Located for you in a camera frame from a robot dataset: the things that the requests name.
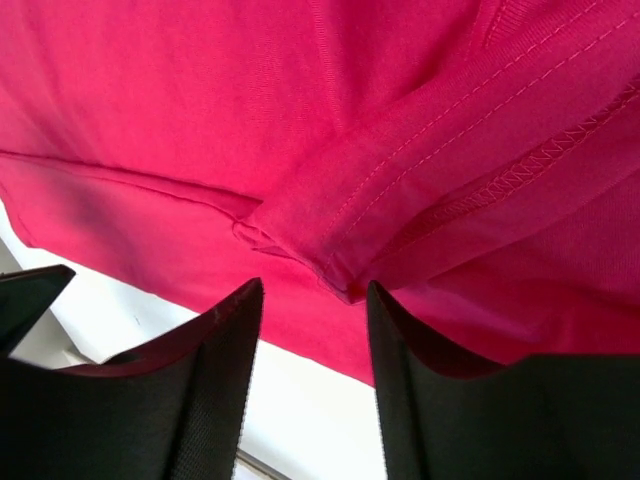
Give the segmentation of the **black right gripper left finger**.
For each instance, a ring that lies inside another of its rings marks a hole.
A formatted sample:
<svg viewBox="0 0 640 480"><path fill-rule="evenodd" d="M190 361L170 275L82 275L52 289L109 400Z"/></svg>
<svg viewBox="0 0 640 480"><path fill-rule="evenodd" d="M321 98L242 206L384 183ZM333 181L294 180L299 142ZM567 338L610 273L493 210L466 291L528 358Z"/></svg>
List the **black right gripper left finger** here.
<svg viewBox="0 0 640 480"><path fill-rule="evenodd" d="M263 310L251 279L101 365L1 362L5 479L229 479Z"/></svg>

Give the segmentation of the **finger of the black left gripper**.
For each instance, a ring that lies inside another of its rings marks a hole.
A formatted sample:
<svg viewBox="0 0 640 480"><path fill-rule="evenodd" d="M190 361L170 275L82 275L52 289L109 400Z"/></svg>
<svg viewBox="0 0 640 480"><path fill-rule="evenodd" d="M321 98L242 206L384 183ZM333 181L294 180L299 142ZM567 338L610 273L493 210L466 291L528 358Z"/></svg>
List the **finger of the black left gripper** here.
<svg viewBox="0 0 640 480"><path fill-rule="evenodd" d="M74 276L65 265L1 275L2 356L16 348Z"/></svg>

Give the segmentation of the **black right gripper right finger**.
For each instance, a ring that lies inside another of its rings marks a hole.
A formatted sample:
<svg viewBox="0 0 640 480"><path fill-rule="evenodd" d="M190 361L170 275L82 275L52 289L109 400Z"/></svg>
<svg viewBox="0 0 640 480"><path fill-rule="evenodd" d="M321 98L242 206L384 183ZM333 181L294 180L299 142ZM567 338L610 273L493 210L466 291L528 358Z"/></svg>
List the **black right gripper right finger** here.
<svg viewBox="0 0 640 480"><path fill-rule="evenodd" d="M638 477L637 356L501 365L423 324L378 282L366 307L389 478Z"/></svg>

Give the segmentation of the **magenta t shirt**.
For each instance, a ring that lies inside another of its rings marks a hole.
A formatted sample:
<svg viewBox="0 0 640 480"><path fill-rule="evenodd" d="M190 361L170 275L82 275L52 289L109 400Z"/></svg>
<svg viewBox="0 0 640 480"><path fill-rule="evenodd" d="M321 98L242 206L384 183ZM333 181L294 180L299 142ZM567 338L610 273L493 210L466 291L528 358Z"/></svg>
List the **magenta t shirt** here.
<svg viewBox="0 0 640 480"><path fill-rule="evenodd" d="M27 245L372 379L370 282L500 364L639 349L635 1L5 1Z"/></svg>

